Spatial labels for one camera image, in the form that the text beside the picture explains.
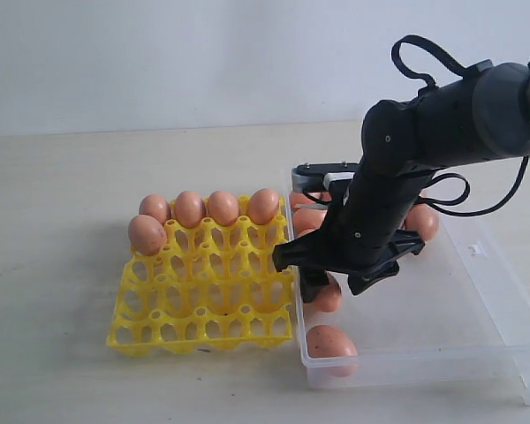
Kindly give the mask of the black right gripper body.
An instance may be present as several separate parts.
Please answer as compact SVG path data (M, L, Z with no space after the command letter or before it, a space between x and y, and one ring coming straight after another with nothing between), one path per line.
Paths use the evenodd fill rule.
M322 266L346 275L374 266L427 183L426 171L388 177L371 170L332 182Z

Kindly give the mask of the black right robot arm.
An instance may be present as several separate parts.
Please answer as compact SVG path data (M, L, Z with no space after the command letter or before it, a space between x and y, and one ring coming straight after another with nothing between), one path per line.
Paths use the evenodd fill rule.
M454 167L530 157L530 62L484 61L409 102L382 100L364 118L361 145L356 163L292 170L294 191L330 195L321 227L273 252L277 270L299 268L306 303L327 285L331 271L347 275L357 295L395 276L404 255L419 254L421 234L402 223L422 203L423 190Z

